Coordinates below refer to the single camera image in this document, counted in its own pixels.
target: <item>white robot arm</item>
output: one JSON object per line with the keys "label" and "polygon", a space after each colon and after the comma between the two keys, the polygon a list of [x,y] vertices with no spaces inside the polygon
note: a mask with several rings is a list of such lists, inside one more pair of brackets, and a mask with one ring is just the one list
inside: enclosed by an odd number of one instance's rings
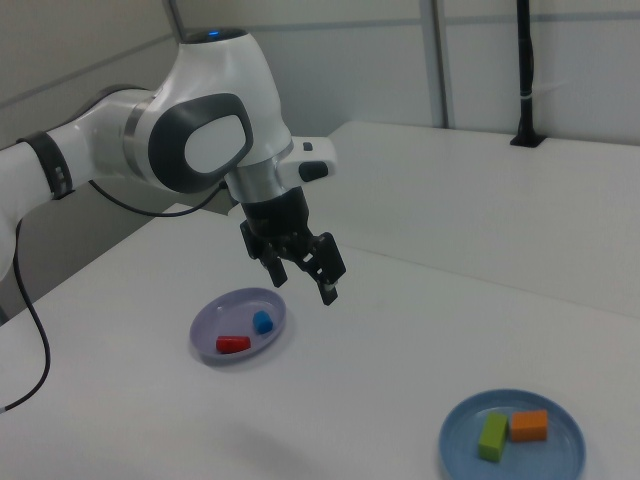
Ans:
{"label": "white robot arm", "polygon": [[0,278],[20,219],[74,186],[120,175],[193,193],[224,178],[247,216],[249,256],[274,285],[287,279],[286,259],[311,275],[325,304],[335,300],[344,263],[330,234],[309,231],[301,186],[332,175],[336,153],[327,138],[291,136],[251,35],[222,29],[182,38],[157,91],[114,90],[68,123],[0,151]]}

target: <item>plate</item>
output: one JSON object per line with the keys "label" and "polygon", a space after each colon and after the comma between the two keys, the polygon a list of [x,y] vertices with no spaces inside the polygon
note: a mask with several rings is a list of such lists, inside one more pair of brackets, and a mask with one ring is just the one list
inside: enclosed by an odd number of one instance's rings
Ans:
{"label": "plate", "polygon": [[[263,335],[253,327],[253,315],[260,310],[269,314],[273,329]],[[253,355],[273,342],[285,325],[286,306],[282,298],[262,288],[245,288],[216,298],[204,307],[191,324],[191,344],[203,356],[215,360],[238,360]],[[251,348],[222,354],[216,349],[219,336],[241,336],[251,339]]]}
{"label": "plate", "polygon": [[[507,439],[499,463],[478,456],[478,440],[489,412],[547,410],[544,442]],[[452,480],[576,480],[584,469],[584,437],[560,405],[522,390],[492,390],[468,398],[447,416],[440,430],[440,459]]]}

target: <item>block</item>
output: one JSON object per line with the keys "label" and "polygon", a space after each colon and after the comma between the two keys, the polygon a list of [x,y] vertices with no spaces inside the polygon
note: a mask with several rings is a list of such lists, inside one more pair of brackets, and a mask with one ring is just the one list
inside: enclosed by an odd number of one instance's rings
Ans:
{"label": "block", "polygon": [[490,462],[499,462],[502,450],[507,441],[509,419],[501,413],[491,412],[487,415],[478,441],[478,455]]}
{"label": "block", "polygon": [[264,335],[273,330],[273,320],[271,320],[267,312],[260,310],[253,316],[253,328],[255,328],[256,332],[260,335]]}
{"label": "block", "polygon": [[219,336],[216,340],[216,349],[226,355],[238,353],[251,348],[249,337]]}
{"label": "block", "polygon": [[536,442],[547,439],[547,411],[516,412],[511,416],[511,441]]}

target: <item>orange block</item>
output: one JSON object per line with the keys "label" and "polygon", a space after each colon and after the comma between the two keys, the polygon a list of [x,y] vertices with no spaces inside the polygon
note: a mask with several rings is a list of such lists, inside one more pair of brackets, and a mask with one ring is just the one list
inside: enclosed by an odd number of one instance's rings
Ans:
{"label": "orange block", "polygon": [[516,412],[511,416],[511,441],[535,442],[547,439],[547,411]]}

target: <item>cable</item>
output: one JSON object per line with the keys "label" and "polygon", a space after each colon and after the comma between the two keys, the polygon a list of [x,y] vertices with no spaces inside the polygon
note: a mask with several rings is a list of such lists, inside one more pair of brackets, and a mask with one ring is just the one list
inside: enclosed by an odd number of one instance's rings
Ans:
{"label": "cable", "polygon": [[197,210],[200,210],[202,207],[207,205],[211,200],[213,200],[213,198],[218,193],[220,193],[220,191],[222,191],[223,189],[226,189],[226,183],[221,182],[220,185],[218,185],[216,188],[213,189],[213,191],[209,194],[209,196],[207,198],[205,198],[202,202],[200,202],[195,207],[189,208],[187,210],[183,210],[182,212],[176,212],[176,213],[155,213],[155,212],[147,212],[145,210],[140,210],[139,208],[135,208],[135,207],[132,207],[130,205],[127,205],[126,203],[121,202],[117,198],[112,197],[107,192],[105,192],[102,189],[102,187],[100,187],[93,180],[89,181],[89,185],[91,185],[93,188],[95,188],[96,191],[99,194],[101,194],[103,197],[105,197],[107,200],[115,203],[116,205],[118,205],[119,207],[124,208],[125,210],[129,210],[130,212],[137,213],[138,215],[144,215],[145,217],[158,217],[158,218],[174,218],[174,217],[182,217],[184,215],[189,215],[190,213],[193,213],[193,212],[195,212]]}
{"label": "cable", "polygon": [[51,351],[49,349],[49,340],[47,339],[47,334],[44,331],[44,327],[42,326],[42,322],[40,321],[40,317],[38,316],[38,312],[33,307],[33,302],[29,298],[29,294],[27,293],[27,289],[24,286],[24,282],[22,281],[22,274],[20,273],[20,262],[18,261],[18,241],[20,239],[20,227],[22,226],[22,220],[18,222],[18,226],[16,227],[16,248],[13,254],[13,271],[16,275],[16,281],[18,283],[18,288],[20,289],[20,293],[22,294],[22,298],[24,303],[27,305],[27,308],[31,312],[31,317],[33,317],[33,321],[38,327],[38,332],[40,332],[40,338],[42,338],[42,346],[44,347],[44,371],[40,376],[40,380],[36,384],[35,387],[31,389],[29,393],[27,393],[24,397],[16,400],[13,403],[5,406],[4,408],[0,408],[0,413],[4,413],[13,408],[16,408],[18,405],[23,404],[27,400],[29,400],[35,393],[40,390],[40,387],[44,384],[47,376],[49,375],[49,369],[51,368]]}

